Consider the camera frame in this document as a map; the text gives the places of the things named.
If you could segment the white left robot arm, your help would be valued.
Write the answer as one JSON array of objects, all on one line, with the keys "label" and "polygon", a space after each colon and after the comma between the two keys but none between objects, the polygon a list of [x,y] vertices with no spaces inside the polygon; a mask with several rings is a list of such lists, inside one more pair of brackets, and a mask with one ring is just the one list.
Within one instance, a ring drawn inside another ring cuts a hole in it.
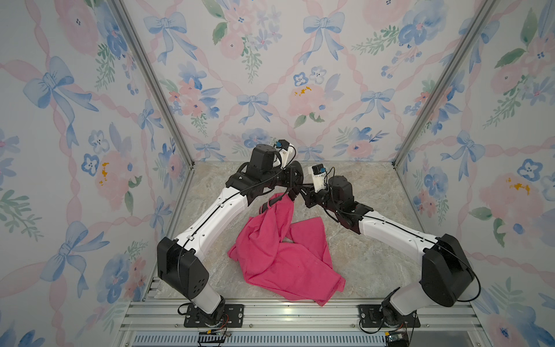
[{"label": "white left robot arm", "polygon": [[189,299],[209,325],[222,320],[225,299],[209,284],[209,272],[202,262],[206,253],[255,199],[276,187],[291,191],[303,183],[296,154],[296,148],[286,140],[256,145],[250,160],[228,178],[215,202],[185,231],[158,243],[159,279]]}]

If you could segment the right rear aluminium corner post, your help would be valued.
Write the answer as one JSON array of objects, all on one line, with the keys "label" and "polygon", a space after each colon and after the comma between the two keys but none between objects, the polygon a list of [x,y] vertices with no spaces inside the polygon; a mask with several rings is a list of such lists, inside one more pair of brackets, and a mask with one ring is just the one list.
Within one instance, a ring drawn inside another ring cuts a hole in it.
[{"label": "right rear aluminium corner post", "polygon": [[435,88],[432,90],[429,100],[423,105],[421,113],[417,116],[415,123],[408,132],[408,136],[404,139],[400,150],[397,152],[393,161],[393,168],[395,170],[402,166],[405,158],[408,157],[408,152],[412,144],[416,141],[422,127],[427,123],[427,119],[432,115],[432,111],[439,103],[440,98],[442,98],[445,91],[454,80],[455,75],[458,73],[458,69],[460,69],[461,62],[470,53],[497,4],[498,1],[494,0],[480,1],[478,3],[478,10],[471,19],[466,34],[462,35],[462,38],[459,40],[458,45],[452,52],[452,59],[445,65],[442,74],[436,82]]}]

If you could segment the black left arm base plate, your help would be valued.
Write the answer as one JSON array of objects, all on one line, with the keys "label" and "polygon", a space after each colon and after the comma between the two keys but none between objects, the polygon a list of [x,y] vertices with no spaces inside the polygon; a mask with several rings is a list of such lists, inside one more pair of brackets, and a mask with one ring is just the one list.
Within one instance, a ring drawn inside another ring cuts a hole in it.
[{"label": "black left arm base plate", "polygon": [[242,304],[220,304],[213,313],[202,311],[193,303],[183,304],[178,313],[184,317],[185,328],[241,328],[244,319]]}]

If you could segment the aluminium corner post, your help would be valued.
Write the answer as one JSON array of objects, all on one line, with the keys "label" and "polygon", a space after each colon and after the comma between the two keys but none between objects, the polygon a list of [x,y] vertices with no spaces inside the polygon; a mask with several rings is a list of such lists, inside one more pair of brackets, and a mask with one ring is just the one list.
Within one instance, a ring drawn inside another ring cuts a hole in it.
[{"label": "aluminium corner post", "polygon": [[134,27],[124,1],[109,0],[107,1],[107,3],[110,10],[114,13],[116,21],[121,26],[122,33],[128,44],[130,45],[132,53],[135,55],[137,65],[140,68],[141,73],[143,74],[147,87],[149,87],[151,93],[153,94],[153,98],[162,113],[163,119],[166,121],[166,124],[169,127],[169,132],[176,141],[179,152],[184,157],[186,167],[192,170],[194,168],[195,162],[192,160],[192,156],[190,155],[186,147],[186,143],[184,141],[182,133],[180,132],[179,125],[173,117],[173,114],[169,108],[169,103],[163,95],[163,91],[157,79],[156,73],[148,59],[147,52],[140,40],[140,37],[137,34],[136,28]]},{"label": "aluminium corner post", "polygon": [[417,116],[415,123],[408,132],[408,136],[404,139],[400,150],[397,152],[393,161],[393,168],[395,170],[402,166],[405,158],[408,157],[408,152],[412,144],[416,141],[422,127],[427,123],[427,119],[432,115],[432,111],[439,103],[440,98],[442,98],[445,91],[454,80],[455,75],[458,73],[458,69],[460,69],[461,62],[470,53],[497,4],[498,1],[494,0],[480,1],[478,3],[478,10],[471,19],[466,34],[462,35],[462,38],[459,40],[458,45],[452,52],[452,59],[445,65],[442,74],[436,82],[435,88],[432,90],[429,100],[423,105],[421,113]]}]

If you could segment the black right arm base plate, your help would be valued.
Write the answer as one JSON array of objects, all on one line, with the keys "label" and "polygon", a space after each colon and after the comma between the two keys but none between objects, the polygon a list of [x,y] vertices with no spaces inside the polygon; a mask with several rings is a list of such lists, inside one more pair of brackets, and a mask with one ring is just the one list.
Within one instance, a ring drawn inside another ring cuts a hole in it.
[{"label": "black right arm base plate", "polygon": [[380,304],[360,304],[357,306],[362,328],[420,328],[421,322],[416,312],[400,316],[396,313],[383,313]]}]

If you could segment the left rear aluminium corner post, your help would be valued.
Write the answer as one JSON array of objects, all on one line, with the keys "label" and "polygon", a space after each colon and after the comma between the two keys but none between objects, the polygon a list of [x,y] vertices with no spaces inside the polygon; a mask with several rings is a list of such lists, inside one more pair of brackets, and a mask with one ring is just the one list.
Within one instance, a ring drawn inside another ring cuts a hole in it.
[{"label": "left rear aluminium corner post", "polygon": [[180,132],[179,125],[173,117],[173,114],[169,108],[169,103],[163,95],[163,91],[157,79],[156,73],[148,59],[147,52],[140,40],[140,37],[137,34],[136,28],[134,27],[124,1],[109,0],[107,1],[107,3],[110,10],[114,13],[116,21],[121,26],[122,33],[128,44],[130,45],[132,53],[135,55],[137,65],[140,68],[141,73],[143,74],[147,87],[149,87],[151,93],[153,94],[153,98],[162,113],[163,119],[166,121],[166,124],[169,127],[169,132],[176,141],[179,152],[184,157],[186,167],[192,170],[194,168],[195,162],[192,160],[192,156],[190,155],[186,147],[186,143],[184,141],[182,133]]}]

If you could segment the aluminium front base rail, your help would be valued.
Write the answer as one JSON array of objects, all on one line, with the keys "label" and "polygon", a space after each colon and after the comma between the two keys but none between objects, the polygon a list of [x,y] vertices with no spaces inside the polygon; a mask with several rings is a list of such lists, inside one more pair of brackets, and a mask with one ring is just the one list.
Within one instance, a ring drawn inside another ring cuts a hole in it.
[{"label": "aluminium front base rail", "polygon": [[[184,299],[156,299],[160,281],[148,295],[132,303],[124,315],[114,346],[386,346],[395,332],[369,319],[376,299],[333,299],[320,307],[313,302],[280,299],[232,299],[242,306],[238,322],[214,335],[185,325]],[[403,324],[409,346],[491,346],[469,304],[451,308],[432,305],[419,309]]]}]

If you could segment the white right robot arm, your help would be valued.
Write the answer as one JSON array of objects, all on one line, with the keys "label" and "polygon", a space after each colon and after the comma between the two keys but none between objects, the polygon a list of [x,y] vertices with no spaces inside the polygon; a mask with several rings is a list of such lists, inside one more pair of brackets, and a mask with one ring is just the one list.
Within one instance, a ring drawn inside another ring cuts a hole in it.
[{"label": "white right robot arm", "polygon": [[344,176],[314,178],[299,187],[308,208],[316,205],[331,212],[344,228],[381,241],[414,260],[421,268],[419,280],[394,289],[381,303],[381,319],[389,326],[432,304],[452,307],[471,302],[481,293],[481,283],[457,238],[435,237],[384,217],[355,200]]}]

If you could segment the pink trousers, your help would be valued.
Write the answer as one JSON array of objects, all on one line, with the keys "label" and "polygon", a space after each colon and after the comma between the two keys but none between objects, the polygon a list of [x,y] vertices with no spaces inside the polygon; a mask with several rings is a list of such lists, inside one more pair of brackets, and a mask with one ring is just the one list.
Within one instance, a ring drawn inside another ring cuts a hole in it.
[{"label": "pink trousers", "polygon": [[248,284],[323,306],[346,285],[333,267],[325,224],[320,217],[293,222],[293,200],[283,194],[271,199],[279,201],[248,220],[228,256]]}]

